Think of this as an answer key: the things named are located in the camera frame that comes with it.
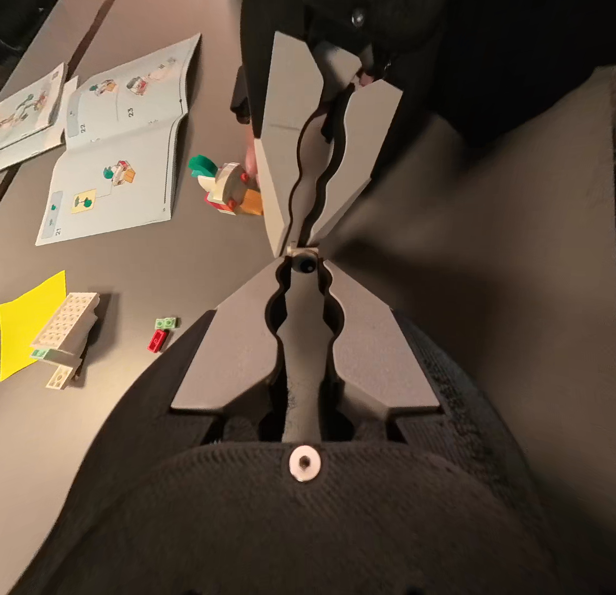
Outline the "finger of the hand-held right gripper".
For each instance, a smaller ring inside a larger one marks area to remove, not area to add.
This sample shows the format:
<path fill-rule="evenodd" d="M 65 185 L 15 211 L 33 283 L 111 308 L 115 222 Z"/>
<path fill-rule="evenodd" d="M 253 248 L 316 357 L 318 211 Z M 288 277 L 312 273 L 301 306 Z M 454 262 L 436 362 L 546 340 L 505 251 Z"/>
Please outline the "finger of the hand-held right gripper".
<path fill-rule="evenodd" d="M 303 247 L 318 247 L 367 187 L 402 94 L 383 79 L 343 92 L 331 118 L 331 157 L 301 229 Z"/>
<path fill-rule="evenodd" d="M 301 175 L 299 144 L 322 91 L 323 76 L 306 43 L 276 31 L 261 136 L 254 139 L 266 232 L 275 257 L 287 247 L 291 194 Z"/>

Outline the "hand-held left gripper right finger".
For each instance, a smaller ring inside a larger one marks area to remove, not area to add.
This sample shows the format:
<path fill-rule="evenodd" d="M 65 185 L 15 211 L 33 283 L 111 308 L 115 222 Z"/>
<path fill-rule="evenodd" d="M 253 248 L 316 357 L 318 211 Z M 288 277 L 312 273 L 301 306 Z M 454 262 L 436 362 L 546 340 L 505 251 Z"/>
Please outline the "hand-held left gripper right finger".
<path fill-rule="evenodd" d="M 333 311 L 331 362 L 340 409 L 351 420 L 437 411 L 441 403 L 392 309 L 324 261 L 325 303 Z"/>

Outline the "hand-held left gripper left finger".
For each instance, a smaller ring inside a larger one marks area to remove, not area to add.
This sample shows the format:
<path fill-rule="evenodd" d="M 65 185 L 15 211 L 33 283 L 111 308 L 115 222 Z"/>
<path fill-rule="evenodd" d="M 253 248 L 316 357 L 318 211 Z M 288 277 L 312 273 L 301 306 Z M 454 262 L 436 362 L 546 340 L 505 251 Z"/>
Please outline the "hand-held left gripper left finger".
<path fill-rule="evenodd" d="M 171 408 L 207 414 L 266 414 L 281 372 L 277 329 L 286 319 L 289 258 L 276 258 L 223 300 L 179 385 Z"/>

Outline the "small colourful lego model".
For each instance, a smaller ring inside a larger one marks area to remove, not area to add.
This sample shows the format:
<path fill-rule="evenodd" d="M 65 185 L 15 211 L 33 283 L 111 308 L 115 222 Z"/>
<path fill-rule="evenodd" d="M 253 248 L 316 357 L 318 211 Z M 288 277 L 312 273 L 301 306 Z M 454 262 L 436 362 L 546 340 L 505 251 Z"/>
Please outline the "small colourful lego model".
<path fill-rule="evenodd" d="M 262 196 L 241 164 L 218 167 L 204 155 L 189 160 L 191 175 L 205 191 L 204 201 L 223 214 L 264 216 Z"/>

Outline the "white lego eye brick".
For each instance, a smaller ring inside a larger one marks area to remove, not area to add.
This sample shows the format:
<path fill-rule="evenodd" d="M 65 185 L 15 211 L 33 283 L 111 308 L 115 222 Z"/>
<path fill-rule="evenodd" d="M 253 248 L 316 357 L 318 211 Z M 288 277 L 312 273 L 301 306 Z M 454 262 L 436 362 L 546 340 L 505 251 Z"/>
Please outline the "white lego eye brick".
<path fill-rule="evenodd" d="M 294 271 L 302 274 L 311 274 L 319 266 L 319 249 L 317 247 L 299 247 L 289 245 L 287 256 L 291 259 L 291 266 Z"/>

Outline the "open lego instruction booklet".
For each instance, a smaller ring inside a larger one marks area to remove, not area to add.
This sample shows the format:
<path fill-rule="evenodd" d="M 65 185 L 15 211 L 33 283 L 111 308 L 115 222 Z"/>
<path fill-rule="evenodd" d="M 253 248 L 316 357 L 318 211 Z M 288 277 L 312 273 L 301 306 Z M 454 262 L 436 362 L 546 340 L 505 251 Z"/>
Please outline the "open lego instruction booklet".
<path fill-rule="evenodd" d="M 36 246 L 171 219 L 187 73 L 200 39 L 96 74 L 71 94 Z"/>

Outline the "white lego plate assembly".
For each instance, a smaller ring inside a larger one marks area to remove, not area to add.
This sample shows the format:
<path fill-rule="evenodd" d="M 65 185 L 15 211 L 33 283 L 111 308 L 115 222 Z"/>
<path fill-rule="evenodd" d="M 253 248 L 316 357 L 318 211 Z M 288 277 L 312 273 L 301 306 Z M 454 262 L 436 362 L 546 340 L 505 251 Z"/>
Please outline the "white lego plate assembly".
<path fill-rule="evenodd" d="M 31 358 L 56 368 L 47 389 L 63 390 L 80 368 L 99 303 L 96 292 L 69 293 L 31 342 Z"/>

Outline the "closed lego instruction booklet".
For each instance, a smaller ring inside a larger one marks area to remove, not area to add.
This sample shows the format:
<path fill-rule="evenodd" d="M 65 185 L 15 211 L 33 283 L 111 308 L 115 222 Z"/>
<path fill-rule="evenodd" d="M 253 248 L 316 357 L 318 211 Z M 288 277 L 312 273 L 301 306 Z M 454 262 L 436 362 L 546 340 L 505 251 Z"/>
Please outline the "closed lego instruction booklet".
<path fill-rule="evenodd" d="M 58 147 L 66 128 L 68 100 L 78 77 L 66 65 L 1 101 L 1 171 Z"/>

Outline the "person's right hand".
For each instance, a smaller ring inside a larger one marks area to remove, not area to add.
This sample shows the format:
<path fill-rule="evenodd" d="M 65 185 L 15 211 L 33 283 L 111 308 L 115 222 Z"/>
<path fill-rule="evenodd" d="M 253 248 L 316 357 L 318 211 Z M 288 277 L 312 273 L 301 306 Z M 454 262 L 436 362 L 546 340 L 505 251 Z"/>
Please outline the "person's right hand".
<path fill-rule="evenodd" d="M 246 173 L 255 183 L 256 187 L 260 188 L 258 176 L 258 162 L 256 159 L 255 139 L 250 124 L 245 126 L 246 132 L 246 154 L 244 158 L 244 167 Z"/>

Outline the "yellow paper sheet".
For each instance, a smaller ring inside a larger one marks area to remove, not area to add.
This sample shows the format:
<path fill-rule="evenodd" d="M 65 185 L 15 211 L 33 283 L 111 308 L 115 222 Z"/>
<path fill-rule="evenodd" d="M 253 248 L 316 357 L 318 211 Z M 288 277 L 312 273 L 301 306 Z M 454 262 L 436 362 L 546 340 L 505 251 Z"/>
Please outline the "yellow paper sheet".
<path fill-rule="evenodd" d="M 1 381 L 34 364 L 30 346 L 66 298 L 65 271 L 1 305 Z"/>

